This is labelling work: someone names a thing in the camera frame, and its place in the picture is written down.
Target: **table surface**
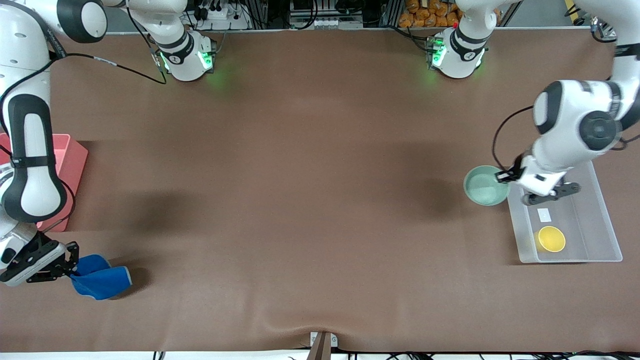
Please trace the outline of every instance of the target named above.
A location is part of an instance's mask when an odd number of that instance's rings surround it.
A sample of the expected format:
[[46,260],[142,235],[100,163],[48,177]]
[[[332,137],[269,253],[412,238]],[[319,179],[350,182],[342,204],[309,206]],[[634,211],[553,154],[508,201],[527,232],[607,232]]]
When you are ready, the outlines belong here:
[[[154,74],[139,37],[68,45]],[[136,287],[2,288],[0,350],[640,350],[640,156],[595,161],[625,260],[523,265],[506,203],[462,179],[493,132],[563,78],[605,79],[583,30],[497,31],[447,79],[393,31],[232,34],[216,72],[160,86],[97,61],[52,68],[52,118],[90,151],[70,232]],[[531,115],[500,134],[509,163]]]

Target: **green bowl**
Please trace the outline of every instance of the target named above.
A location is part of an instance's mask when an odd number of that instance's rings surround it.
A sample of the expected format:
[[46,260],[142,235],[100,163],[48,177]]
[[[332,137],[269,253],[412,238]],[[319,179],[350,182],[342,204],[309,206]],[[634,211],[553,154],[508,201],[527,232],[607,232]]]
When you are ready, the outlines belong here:
[[507,198],[509,185],[498,183],[495,174],[497,167],[483,165],[473,168],[465,176],[465,193],[471,201],[484,206],[500,204]]

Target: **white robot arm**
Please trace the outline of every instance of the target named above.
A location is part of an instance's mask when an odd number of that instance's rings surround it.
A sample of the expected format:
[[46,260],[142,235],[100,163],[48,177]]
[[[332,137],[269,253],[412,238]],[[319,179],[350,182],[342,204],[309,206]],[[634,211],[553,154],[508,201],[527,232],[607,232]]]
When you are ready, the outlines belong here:
[[59,213],[67,191],[56,174],[50,73],[36,71],[66,53],[56,38],[102,39],[107,19],[99,0],[0,0],[0,118],[11,140],[11,163],[0,167],[0,282],[55,280],[77,262],[77,244],[61,244],[35,222]]
[[456,0],[464,12],[457,28],[435,35],[442,39],[439,51],[429,54],[429,63],[454,79],[466,78],[480,66],[487,40],[497,24],[494,9],[521,0]]
[[640,1],[575,0],[616,30],[618,41],[609,81],[560,80],[550,84],[533,106],[540,137],[499,181],[522,186],[526,204],[556,200],[579,191],[564,175],[579,163],[611,150],[623,130],[640,119]]
[[105,6],[130,12],[131,17],[147,29],[161,50],[165,66],[176,79],[196,80],[213,69],[215,53],[211,39],[197,31],[186,31],[180,20],[187,0],[102,2]]

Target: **gray floor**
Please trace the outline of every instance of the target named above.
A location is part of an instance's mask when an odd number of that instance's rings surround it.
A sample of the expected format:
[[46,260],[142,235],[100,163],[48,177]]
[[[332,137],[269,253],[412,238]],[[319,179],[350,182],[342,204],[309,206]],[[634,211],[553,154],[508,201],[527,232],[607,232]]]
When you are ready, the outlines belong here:
[[[109,32],[136,31],[125,12],[113,8],[107,8],[106,11]],[[571,20],[564,17],[565,12],[563,0],[525,0],[511,19],[509,27],[571,26]]]

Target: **pink plastic bin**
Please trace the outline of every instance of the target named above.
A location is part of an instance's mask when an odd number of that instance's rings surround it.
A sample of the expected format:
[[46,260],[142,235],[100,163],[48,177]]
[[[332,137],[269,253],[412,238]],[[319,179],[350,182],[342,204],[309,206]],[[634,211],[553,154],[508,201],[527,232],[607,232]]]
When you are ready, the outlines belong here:
[[[11,149],[9,137],[6,134],[0,134],[0,144]],[[84,170],[84,164],[86,163],[86,157],[89,155],[89,151],[85,149],[80,143],[71,138],[68,134],[53,134],[53,151],[56,155],[56,172],[58,177],[64,180],[74,193],[77,193],[78,186],[80,185],[80,178]],[[9,156],[0,151],[0,164],[9,162]],[[39,222],[38,229],[44,230],[51,224],[55,223],[59,219],[69,214],[71,210],[71,194],[67,190],[67,204],[55,217],[48,219],[47,221]],[[67,222],[69,219],[61,222],[53,227],[50,231],[54,233],[61,233],[67,229]]]

